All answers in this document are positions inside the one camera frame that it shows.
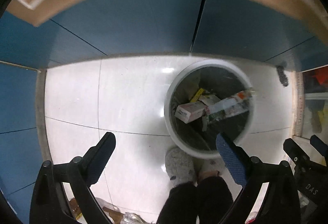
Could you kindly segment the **clear plastic trash bag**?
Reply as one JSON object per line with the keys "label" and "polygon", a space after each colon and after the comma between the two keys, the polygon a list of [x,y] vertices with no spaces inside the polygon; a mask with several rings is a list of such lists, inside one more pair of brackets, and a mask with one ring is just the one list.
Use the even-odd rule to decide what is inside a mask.
{"label": "clear plastic trash bag", "polygon": [[113,206],[112,204],[108,203],[107,201],[96,197],[96,201],[98,202],[99,206],[105,212],[105,214],[109,217],[109,219],[113,223],[125,223],[125,224],[146,224],[147,222],[138,214],[126,212],[122,213],[118,207]]}

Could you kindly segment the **white round trash bin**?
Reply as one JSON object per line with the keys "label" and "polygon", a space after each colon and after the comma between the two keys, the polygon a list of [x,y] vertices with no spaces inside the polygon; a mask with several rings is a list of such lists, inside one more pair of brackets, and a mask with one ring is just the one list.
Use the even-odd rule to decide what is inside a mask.
{"label": "white round trash bin", "polygon": [[234,143],[249,132],[255,94],[246,74],[231,62],[203,60],[174,79],[165,99],[164,117],[175,144],[199,159],[216,159],[216,137]]}

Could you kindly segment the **blue kitchen cabinet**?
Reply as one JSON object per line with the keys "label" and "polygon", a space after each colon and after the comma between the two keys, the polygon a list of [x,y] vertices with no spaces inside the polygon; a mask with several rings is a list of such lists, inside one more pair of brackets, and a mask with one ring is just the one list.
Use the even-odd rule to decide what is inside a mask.
{"label": "blue kitchen cabinet", "polygon": [[45,123],[54,163],[83,155],[111,131],[117,147],[93,193],[155,221],[169,192],[167,90],[186,67],[223,59],[255,89],[244,143],[265,162],[284,158],[293,84],[276,67],[327,64],[327,45],[297,20],[249,0],[86,0],[34,27],[1,17],[1,184],[23,222],[42,163],[36,80],[46,69]]}

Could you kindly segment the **glass sliding door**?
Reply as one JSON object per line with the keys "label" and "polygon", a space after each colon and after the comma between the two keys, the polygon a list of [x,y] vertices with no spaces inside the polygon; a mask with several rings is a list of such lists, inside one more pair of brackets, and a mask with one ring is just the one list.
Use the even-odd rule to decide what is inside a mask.
{"label": "glass sliding door", "polygon": [[[304,93],[318,94],[327,92],[327,66],[306,71],[303,73]],[[319,112],[323,111],[325,106],[324,100],[307,100],[306,107],[311,113],[311,126],[314,134],[322,132],[322,124]]]}

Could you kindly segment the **black trouser legs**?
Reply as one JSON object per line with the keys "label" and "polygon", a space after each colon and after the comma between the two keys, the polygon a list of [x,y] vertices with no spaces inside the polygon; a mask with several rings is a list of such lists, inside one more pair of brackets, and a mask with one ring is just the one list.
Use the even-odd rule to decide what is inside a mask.
{"label": "black trouser legs", "polygon": [[233,204],[232,194],[221,176],[211,176],[195,186],[192,182],[171,189],[157,223],[219,223]]}

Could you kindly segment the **dark object on floor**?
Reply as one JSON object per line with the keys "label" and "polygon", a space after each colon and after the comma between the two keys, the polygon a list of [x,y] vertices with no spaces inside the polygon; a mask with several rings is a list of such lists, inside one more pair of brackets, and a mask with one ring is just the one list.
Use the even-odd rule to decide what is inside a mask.
{"label": "dark object on floor", "polygon": [[283,66],[277,66],[276,67],[277,74],[279,77],[279,81],[282,84],[283,87],[288,87],[288,78],[285,74],[285,69]]}

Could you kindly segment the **right grey slipper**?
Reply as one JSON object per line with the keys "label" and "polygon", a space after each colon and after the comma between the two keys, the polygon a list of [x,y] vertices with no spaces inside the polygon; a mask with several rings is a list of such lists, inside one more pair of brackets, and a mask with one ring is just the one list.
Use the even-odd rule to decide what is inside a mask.
{"label": "right grey slipper", "polygon": [[205,160],[200,169],[199,174],[219,176],[225,170],[226,170],[226,165],[223,159],[220,157],[216,159]]}

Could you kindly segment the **grey slipper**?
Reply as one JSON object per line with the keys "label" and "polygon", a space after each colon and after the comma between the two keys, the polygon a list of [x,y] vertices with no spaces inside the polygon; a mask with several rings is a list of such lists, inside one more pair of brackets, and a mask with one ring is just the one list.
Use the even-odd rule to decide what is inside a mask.
{"label": "grey slipper", "polygon": [[166,153],[165,169],[174,187],[189,182],[195,184],[197,180],[192,157],[179,147],[174,147]]}
{"label": "grey slipper", "polygon": [[226,165],[223,159],[220,157],[216,159],[205,160],[200,169],[199,174],[219,176],[225,170],[226,170]]}

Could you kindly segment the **long printed wrapper box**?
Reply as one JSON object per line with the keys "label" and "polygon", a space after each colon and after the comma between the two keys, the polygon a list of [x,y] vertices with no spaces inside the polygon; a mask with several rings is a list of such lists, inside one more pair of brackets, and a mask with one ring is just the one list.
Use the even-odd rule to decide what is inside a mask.
{"label": "long printed wrapper box", "polygon": [[202,132],[207,131],[208,126],[216,121],[222,121],[248,112],[253,94],[253,88],[246,89],[213,105],[206,106],[205,114],[202,117]]}

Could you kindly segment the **left grey slipper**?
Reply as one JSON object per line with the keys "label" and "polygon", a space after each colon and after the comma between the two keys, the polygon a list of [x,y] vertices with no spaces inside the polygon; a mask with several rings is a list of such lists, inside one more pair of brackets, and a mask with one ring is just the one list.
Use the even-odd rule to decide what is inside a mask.
{"label": "left grey slipper", "polygon": [[174,187],[189,182],[195,184],[197,180],[192,157],[179,147],[174,147],[166,153],[165,169]]}

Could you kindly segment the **white cardboard box in bin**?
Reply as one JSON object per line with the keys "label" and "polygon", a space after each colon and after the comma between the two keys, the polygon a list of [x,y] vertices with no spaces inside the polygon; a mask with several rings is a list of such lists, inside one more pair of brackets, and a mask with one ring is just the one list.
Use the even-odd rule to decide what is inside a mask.
{"label": "white cardboard box in bin", "polygon": [[205,113],[205,108],[206,105],[201,101],[182,104],[177,107],[175,117],[188,124],[201,118]]}

